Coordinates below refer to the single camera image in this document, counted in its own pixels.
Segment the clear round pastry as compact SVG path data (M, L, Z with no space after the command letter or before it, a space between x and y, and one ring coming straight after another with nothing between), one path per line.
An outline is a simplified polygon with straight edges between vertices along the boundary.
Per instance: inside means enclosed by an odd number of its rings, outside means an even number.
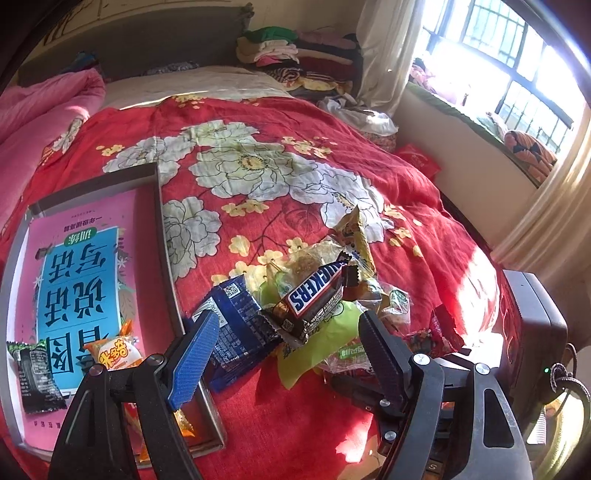
M406 334L411 325L412 301L405 290L378 281L370 281L368 292L358 303L366 310L373 311L393 333ZM372 375L368 355L359 337L339 347L320 363L320 368L331 374Z

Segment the blue foil snack packet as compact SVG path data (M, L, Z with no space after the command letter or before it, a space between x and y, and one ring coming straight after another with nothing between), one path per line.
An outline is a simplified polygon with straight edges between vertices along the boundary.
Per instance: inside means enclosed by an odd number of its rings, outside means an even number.
M260 313L260 306L246 287L245 275L214 286L183 325L188 328L204 310L213 312L219 333L205 380L215 393L228 388L263 362L281 343L280 335Z

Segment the orange rice cracker packet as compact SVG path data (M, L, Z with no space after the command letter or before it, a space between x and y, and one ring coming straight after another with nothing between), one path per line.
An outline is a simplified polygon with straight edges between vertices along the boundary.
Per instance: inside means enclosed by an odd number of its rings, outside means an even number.
M138 366L144 359L136 341L132 335L132 320L127 319L118 334L106 339L87 342L83 348L91 355L96 363L102 364L108 371L122 370ZM123 403L124 418L133 431L141 437L141 451L137 456L140 464L148 462L149 454L139 421L137 406L135 403ZM187 420L184 412L178 409L174 412L174 418L179 426L183 438L195 438L195 431Z

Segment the yellow green snack bag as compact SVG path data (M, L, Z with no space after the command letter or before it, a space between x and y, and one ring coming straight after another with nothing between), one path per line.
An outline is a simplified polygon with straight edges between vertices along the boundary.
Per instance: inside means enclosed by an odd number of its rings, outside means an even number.
M332 316L322 321L303 346L294 348L283 343L278 347L277 371L283 387L290 390L304 373L356 339L359 336L359 318L366 311L359 302L339 302Z

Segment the Snickers chocolate bar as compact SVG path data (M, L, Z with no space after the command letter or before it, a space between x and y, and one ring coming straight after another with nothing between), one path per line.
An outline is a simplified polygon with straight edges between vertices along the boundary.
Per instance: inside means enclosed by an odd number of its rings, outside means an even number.
M359 268L346 251L334 262L319 266L260 315L294 347L304 345L315 328L329 318L344 290L359 284Z

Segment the green yellow pastry packet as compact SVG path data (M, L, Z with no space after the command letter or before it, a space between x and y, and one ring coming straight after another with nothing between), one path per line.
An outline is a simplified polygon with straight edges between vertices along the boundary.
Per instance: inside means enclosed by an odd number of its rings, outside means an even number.
M263 284L259 286L257 301L263 307L274 305L296 286L297 276L294 271L272 261L266 265L266 275Z

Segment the black green snack packet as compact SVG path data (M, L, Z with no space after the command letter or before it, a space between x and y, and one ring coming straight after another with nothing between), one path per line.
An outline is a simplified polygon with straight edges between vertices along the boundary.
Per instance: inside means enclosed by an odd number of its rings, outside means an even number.
M27 415L49 413L66 408L48 360L47 340L37 343L7 343L8 353L17 364L21 401Z

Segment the red cartoon snack stick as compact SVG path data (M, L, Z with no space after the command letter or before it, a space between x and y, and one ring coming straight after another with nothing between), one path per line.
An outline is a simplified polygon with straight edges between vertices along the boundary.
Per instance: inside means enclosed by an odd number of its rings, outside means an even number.
M404 341L412 352L423 353L431 358L459 352L465 345L455 329L455 319L444 305L432 311L427 328L406 335Z

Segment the silver metal tray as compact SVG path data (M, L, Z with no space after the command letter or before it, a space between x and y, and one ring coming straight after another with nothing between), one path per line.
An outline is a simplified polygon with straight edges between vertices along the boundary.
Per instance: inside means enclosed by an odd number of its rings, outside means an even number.
M45 340L66 399L92 364L87 344L116 336L124 323L143 356L165 351L183 332L152 163L30 204L4 264L1 340Z

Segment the clear yellow cake packet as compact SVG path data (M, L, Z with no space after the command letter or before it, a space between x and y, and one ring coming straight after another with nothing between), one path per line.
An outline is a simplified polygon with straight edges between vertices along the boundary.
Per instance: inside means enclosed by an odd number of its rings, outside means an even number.
M321 266L334 262L345 248L332 237L307 247L301 247L287 256L287 260L273 260L276 264L286 266L297 276L297 285L318 270Z

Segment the orange black patterned cushion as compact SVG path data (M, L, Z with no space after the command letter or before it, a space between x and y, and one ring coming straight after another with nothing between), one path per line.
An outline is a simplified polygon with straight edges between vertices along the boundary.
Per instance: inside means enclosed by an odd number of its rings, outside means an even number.
M518 164L539 184L550 175L557 157L535 137L516 130L508 131L504 144L518 159Z

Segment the pink blanket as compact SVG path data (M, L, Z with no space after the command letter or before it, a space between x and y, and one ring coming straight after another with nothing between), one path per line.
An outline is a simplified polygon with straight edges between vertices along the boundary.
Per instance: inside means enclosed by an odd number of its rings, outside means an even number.
M67 151L102 106L105 83L94 69L54 76L1 94L1 222L6 223L43 151Z

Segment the pile of folded clothes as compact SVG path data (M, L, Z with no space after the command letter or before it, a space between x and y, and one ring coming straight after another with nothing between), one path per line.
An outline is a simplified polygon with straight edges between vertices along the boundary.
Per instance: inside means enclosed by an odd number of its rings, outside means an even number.
M243 67L269 75L291 95L311 102L356 96L362 83L363 55L354 33L267 26L238 37L235 54Z

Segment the window with metal bars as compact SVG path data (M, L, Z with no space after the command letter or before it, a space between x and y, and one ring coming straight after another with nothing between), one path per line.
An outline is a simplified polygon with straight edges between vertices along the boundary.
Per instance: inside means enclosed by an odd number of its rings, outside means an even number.
M426 2L414 55L424 87L473 118L572 146L585 109L572 69L506 2Z

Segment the cream window curtain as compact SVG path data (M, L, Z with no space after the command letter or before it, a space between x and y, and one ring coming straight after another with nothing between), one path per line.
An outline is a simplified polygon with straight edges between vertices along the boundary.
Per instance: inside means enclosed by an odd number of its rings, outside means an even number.
M421 29L423 0L372 0L363 6L356 39L363 56L358 98L393 115L408 82Z

